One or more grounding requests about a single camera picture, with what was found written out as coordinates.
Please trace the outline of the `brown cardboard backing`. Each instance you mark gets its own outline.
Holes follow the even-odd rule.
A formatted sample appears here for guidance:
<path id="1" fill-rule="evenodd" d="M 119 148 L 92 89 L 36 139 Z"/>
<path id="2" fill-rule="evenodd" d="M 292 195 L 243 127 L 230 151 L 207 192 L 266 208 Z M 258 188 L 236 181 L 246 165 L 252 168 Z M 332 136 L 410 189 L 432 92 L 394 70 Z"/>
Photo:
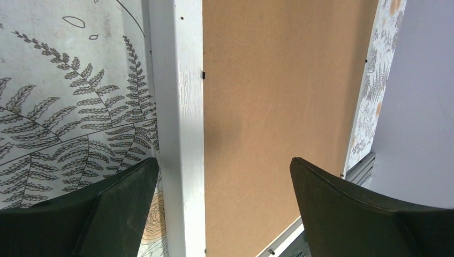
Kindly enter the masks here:
<path id="1" fill-rule="evenodd" d="M 344 170 L 377 1 L 204 1 L 207 256 L 300 215 L 289 166 Z"/>

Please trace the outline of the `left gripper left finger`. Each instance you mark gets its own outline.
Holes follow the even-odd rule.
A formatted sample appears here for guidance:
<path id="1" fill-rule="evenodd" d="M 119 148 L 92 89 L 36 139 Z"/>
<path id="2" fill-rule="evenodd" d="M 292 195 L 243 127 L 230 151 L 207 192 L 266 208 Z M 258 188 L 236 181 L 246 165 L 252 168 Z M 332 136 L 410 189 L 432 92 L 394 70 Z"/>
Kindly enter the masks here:
<path id="1" fill-rule="evenodd" d="M 74 192 L 1 210 L 1 256 L 136 256 L 158 174 L 147 158 Z"/>

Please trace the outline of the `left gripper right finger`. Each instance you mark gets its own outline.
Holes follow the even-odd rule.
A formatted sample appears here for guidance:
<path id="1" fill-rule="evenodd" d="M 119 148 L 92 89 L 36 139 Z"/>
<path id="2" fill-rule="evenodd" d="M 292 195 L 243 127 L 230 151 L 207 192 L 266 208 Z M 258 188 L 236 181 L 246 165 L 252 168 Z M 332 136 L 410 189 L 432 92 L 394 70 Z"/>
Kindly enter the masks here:
<path id="1" fill-rule="evenodd" d="M 312 256 L 453 256 L 453 210 L 394 199 L 300 157 L 290 173 Z"/>

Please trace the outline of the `white picture frame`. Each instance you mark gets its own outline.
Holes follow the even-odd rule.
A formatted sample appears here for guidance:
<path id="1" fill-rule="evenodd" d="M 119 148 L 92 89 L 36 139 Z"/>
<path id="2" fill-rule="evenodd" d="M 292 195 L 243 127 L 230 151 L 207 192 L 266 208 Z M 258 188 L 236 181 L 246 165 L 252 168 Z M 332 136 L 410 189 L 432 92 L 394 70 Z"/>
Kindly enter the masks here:
<path id="1" fill-rule="evenodd" d="M 170 256 L 207 256 L 203 2 L 149 3 Z"/>

